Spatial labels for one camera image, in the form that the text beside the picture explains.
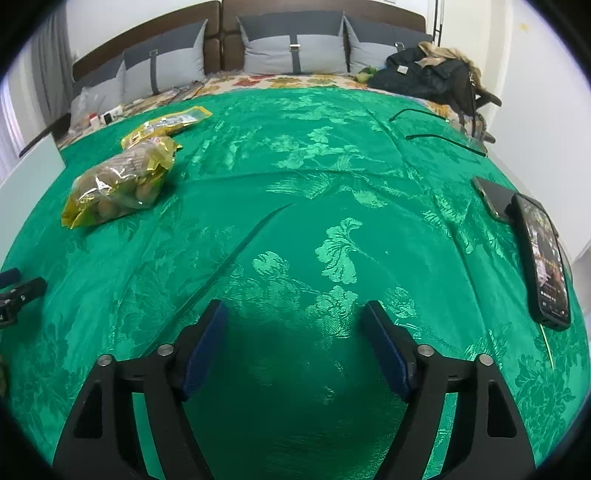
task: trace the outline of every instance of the headboard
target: headboard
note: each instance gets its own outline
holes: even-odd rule
[[[207,18],[205,27],[205,40],[203,42],[203,62],[205,73],[219,72],[222,62],[222,49],[220,45],[221,3],[212,0],[202,4],[182,8],[161,17],[153,18],[137,27],[132,28],[75,62],[72,67],[74,80],[81,79],[84,75],[97,69],[106,61],[115,58],[126,48],[155,35],[165,33],[173,28],[189,25]]]
[[[79,80],[136,43],[206,18],[203,44],[205,73],[242,70],[244,46],[236,17],[304,10],[344,11],[366,20],[426,31],[426,21],[421,15],[373,0],[212,0],[153,18],[117,35],[75,62],[74,80]]]
[[[242,70],[244,67],[244,45],[236,17],[304,10],[344,11],[366,20],[426,32],[426,21],[422,15],[373,0],[223,0],[223,69]]]

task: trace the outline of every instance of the curtain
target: curtain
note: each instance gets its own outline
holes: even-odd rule
[[[69,109],[73,99],[72,55],[66,6],[59,6],[31,39],[33,79],[41,114],[47,125]]]
[[[24,147],[25,142],[12,107],[6,75],[0,85],[0,184],[17,166],[18,153]]]

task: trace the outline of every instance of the thin yellow stick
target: thin yellow stick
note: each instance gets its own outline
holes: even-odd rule
[[[546,338],[546,332],[544,331],[544,325],[539,323],[540,329],[542,330],[542,336],[544,337],[544,343],[546,344],[546,350],[548,350],[548,356],[550,357],[550,365],[552,370],[554,370],[554,359],[552,358],[552,352],[550,351],[550,345],[548,344],[548,339]]]

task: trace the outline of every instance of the green satin fabric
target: green satin fabric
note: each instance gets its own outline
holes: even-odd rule
[[[409,99],[358,90],[270,89],[188,102],[213,116],[184,146],[148,211],[69,231],[60,211],[74,178],[168,106],[111,125],[63,151],[67,168],[22,229],[5,268],[49,289],[5,331],[11,404],[51,459],[96,358],[143,355],[174,340],[211,299],[230,307],[226,341],[186,411],[219,480],[371,478],[405,405],[361,335],[359,309],[443,355],[491,354],[524,418],[537,461],[560,440],[589,386],[582,314],[547,330],[527,310],[514,234],[470,180],[509,185],[465,139]],[[142,408],[148,467],[158,462]],[[454,399],[428,467],[443,463]]]

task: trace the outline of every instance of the white furniture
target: white furniture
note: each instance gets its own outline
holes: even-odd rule
[[[49,134],[0,184],[0,270],[29,214],[64,168],[53,135]]]

